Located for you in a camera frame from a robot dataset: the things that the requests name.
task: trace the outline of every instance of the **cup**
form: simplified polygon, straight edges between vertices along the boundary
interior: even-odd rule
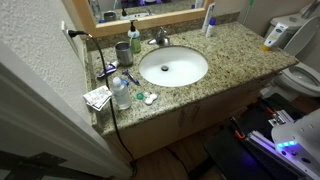
[[[106,22],[115,21],[116,20],[116,13],[113,11],[108,11],[103,14],[103,17]]]
[[[133,64],[133,54],[130,44],[128,42],[118,42],[116,44],[116,54],[118,62],[123,66],[130,66]]]

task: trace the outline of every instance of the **toilet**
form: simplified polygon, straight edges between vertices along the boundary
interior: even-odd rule
[[[288,29],[279,38],[275,46],[283,48],[288,54],[296,56],[312,39],[320,26],[320,17],[302,19],[301,14],[293,14],[274,18],[266,37],[271,33],[277,23],[286,24]],[[267,98],[278,93],[288,101],[294,100],[297,96],[320,97],[320,73],[311,67],[298,63],[281,71],[260,94]]]

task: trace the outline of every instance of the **toilet lid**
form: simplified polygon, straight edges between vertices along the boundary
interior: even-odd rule
[[[309,19],[291,38],[284,51],[292,56],[296,56],[312,39],[320,26],[320,17]]]
[[[320,73],[309,66],[300,62],[295,66],[283,70],[282,74],[300,86],[320,93]],[[307,78],[302,80],[299,74],[303,74]]]

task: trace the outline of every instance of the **mirror frame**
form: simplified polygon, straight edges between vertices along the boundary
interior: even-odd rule
[[[128,20],[119,20],[109,23],[96,24],[91,13],[91,7],[88,4],[88,0],[72,0],[72,2],[77,11],[78,17],[81,20],[84,30],[90,33],[93,37],[102,37],[125,33],[130,27],[130,23]],[[139,18],[138,21],[135,22],[135,26],[137,27],[137,29],[147,29],[151,27],[201,19],[205,17],[208,6],[212,2],[214,2],[214,0],[205,0],[203,8],[183,10]]]

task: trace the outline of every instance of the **sink drain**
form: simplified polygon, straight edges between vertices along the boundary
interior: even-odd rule
[[[168,71],[168,70],[169,70],[169,67],[168,67],[168,66],[161,66],[161,70],[162,70],[162,71]]]

